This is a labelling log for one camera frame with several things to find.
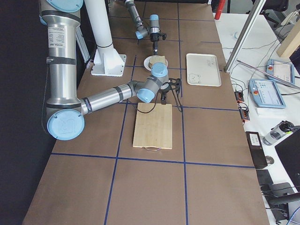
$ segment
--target black box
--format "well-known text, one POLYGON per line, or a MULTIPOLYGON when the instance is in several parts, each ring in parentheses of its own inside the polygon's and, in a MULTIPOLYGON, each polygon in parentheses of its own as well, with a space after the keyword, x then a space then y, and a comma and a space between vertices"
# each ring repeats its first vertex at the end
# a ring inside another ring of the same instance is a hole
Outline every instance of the black box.
POLYGON ((268 163, 263 152, 263 147, 257 132, 246 131, 246 137, 252 156, 252 161, 256 169, 265 168, 268 163))

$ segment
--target light blue joint cap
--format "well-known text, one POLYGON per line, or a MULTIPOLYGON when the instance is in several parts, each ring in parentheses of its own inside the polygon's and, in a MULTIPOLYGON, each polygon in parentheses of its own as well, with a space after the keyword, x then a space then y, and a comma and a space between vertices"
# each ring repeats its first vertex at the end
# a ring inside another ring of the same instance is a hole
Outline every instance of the light blue joint cap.
POLYGON ((38 15, 38 17, 39 17, 40 22, 41 22, 43 25, 46 25, 46 26, 47 26, 47 23, 45 22, 45 20, 43 20, 43 18, 42 18, 40 15, 38 15))
POLYGON ((146 88, 141 88, 136 95, 140 100, 142 100, 145 103, 149 103, 155 96, 153 91, 146 89, 146 88))
POLYGON ((152 15, 150 16, 150 20, 158 20, 158 15, 152 14, 152 15))
POLYGON ((83 0, 47 0, 54 8, 65 13, 74 13, 81 9, 83 0))
POLYGON ((155 77, 163 77, 168 74, 167 66, 162 62, 154 63, 151 68, 151 74, 155 77))
POLYGON ((142 34, 139 31, 136 31, 135 35, 136 35, 137 39, 142 39, 143 38, 142 34))
POLYGON ((49 118, 47 128, 56 139, 71 140, 83 131, 84 118, 74 109, 62 109, 49 118))

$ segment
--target white table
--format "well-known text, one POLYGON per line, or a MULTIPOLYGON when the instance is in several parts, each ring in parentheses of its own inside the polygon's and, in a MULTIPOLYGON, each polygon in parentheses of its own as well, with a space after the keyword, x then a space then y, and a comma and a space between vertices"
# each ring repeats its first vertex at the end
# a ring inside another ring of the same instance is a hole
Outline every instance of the white table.
MULTIPOLYGON (((216 21, 217 30, 219 33, 220 41, 223 46, 223 53, 226 60, 229 59, 230 53, 233 48, 237 38, 234 37, 234 34, 239 34, 242 30, 244 23, 247 19, 248 15, 242 14, 222 14, 221 18, 216 21)), ((250 31, 249 36, 247 37, 243 48, 253 48, 253 47, 261 47, 263 45, 270 44, 275 41, 277 38, 273 33, 271 27, 268 22, 265 20, 263 15, 259 15, 252 30, 250 31)), ((237 59, 251 65, 254 67, 264 66, 267 64, 267 60, 270 57, 270 54, 273 52, 274 48, 278 48, 279 41, 276 41, 274 45, 265 46, 259 49, 242 49, 237 57, 237 59), (266 55, 267 51, 270 49, 267 56, 262 60, 262 58, 266 55)), ((271 59, 277 59, 284 62, 289 62, 289 58, 280 58, 276 51, 271 56, 271 59)), ((249 79, 251 78, 254 70, 249 69, 243 65, 237 65, 231 71, 231 77, 239 79, 246 84, 248 87, 249 79)), ((255 72, 252 78, 256 79, 266 79, 265 75, 259 72, 255 72)), ((239 85, 245 88, 244 84, 240 81, 236 81, 239 85)), ((296 79, 295 84, 300 86, 300 79, 296 79)), ((299 90, 291 89, 285 87, 283 85, 278 85, 281 93, 294 93, 299 90)), ((300 125, 300 94, 283 96, 283 99, 286 103, 285 109, 262 109, 257 108, 253 99, 249 95, 248 90, 244 91, 245 103, 249 106, 249 117, 250 121, 247 121, 244 125, 245 131, 255 131, 260 134, 260 136, 265 136, 271 128, 275 127, 280 121, 288 120, 292 122, 294 125, 300 125)), ((291 179, 287 175, 283 165, 280 162, 280 159, 277 156, 275 145, 267 146, 263 144, 264 154, 266 156, 271 156, 274 158, 275 163, 266 167, 269 170, 270 175, 274 181, 274 184, 289 182, 291 186, 294 186, 291 179)), ((267 214, 269 217, 269 221, 271 225, 275 225, 275 218, 270 210, 267 210, 267 214)))

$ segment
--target table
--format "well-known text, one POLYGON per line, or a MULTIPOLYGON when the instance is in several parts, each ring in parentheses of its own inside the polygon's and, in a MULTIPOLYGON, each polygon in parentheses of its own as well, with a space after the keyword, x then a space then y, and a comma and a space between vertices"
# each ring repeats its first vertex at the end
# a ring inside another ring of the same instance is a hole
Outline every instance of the table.
MULTIPOLYGON (((237 38, 234 37, 234 34, 239 33, 241 31, 247 19, 247 16, 248 15, 241 15, 241 14, 222 14, 220 20, 216 21, 217 30, 219 33, 224 56, 226 59, 229 58, 230 51, 231 51, 231 49, 227 49, 227 48, 234 47, 237 40, 237 38)), ((267 23, 263 15, 259 15, 249 36, 247 37, 243 45, 243 48, 260 47, 263 45, 267 45, 272 41, 275 41, 276 39, 277 38, 275 34, 273 33, 271 27, 269 26, 269 24, 267 23)), ((259 49, 242 49, 238 55, 238 59, 249 65, 257 67, 261 62, 262 58, 266 55, 267 51, 272 46, 268 55, 260 64, 260 66, 266 65, 270 54, 273 52, 274 48, 276 49, 278 48, 278 44, 279 42, 276 41, 273 46, 269 45, 259 49)), ((284 62, 290 61, 289 59, 278 57, 276 51, 272 54, 271 58, 281 60, 284 62)), ((246 84, 246 87, 248 87, 248 81, 252 76, 252 74, 253 74, 253 70, 244 67, 242 65, 237 65, 234 69, 232 69, 231 77, 243 81, 246 84)), ((256 72, 253 75, 253 78, 265 79, 265 76, 259 72, 256 72)), ((236 81, 238 84, 242 85, 243 88, 245 88, 242 82, 234 79, 232 79, 232 81, 236 81)), ((299 79, 296 79, 295 82, 297 86, 300 86, 299 79)), ((278 87, 281 93, 297 92, 297 90, 290 89, 283 85, 278 85, 278 87)), ((248 90, 245 90, 244 96, 247 95, 248 95, 248 90)), ((245 123, 244 125, 245 131, 259 132, 260 136, 262 137, 265 136, 270 131, 270 129, 276 126, 281 120, 288 120, 292 122, 294 125, 300 124, 300 117, 299 117, 300 95, 283 96, 283 98, 286 103, 285 109, 263 110, 263 109, 257 109, 255 103, 253 102, 253 99, 250 96, 246 97, 245 102, 248 104, 250 109, 250 114, 249 114, 250 121, 245 123)), ((289 182, 291 186, 294 186, 290 177, 287 175, 283 165, 281 164, 274 146, 275 145, 267 146, 263 144, 263 150, 265 155, 271 156, 275 160, 275 163, 271 166, 268 166, 266 169, 269 170, 270 175, 275 184, 289 182)), ((268 210, 267 213, 268 213, 270 224, 274 225, 275 219, 272 213, 270 212, 270 210, 268 210)))
MULTIPOLYGON (((152 43, 136 40, 126 8, 115 3, 109 21, 114 47, 127 55, 124 75, 95 77, 86 69, 80 98, 150 74, 143 61, 152 43)), ((221 87, 187 83, 187 53, 214 54, 225 65, 211 7, 136 4, 145 21, 160 16, 167 40, 158 52, 169 76, 182 79, 183 113, 171 94, 167 100, 173 149, 132 147, 137 98, 88 114, 80 136, 56 142, 23 224, 268 224, 229 75, 220 70, 221 87)))

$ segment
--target white tray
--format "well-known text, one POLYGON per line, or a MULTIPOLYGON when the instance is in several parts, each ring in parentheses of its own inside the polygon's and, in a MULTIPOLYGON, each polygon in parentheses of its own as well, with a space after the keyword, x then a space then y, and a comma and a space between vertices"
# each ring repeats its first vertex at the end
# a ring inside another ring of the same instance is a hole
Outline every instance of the white tray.
POLYGON ((187 54, 187 83, 199 86, 221 86, 217 57, 209 54, 187 54))

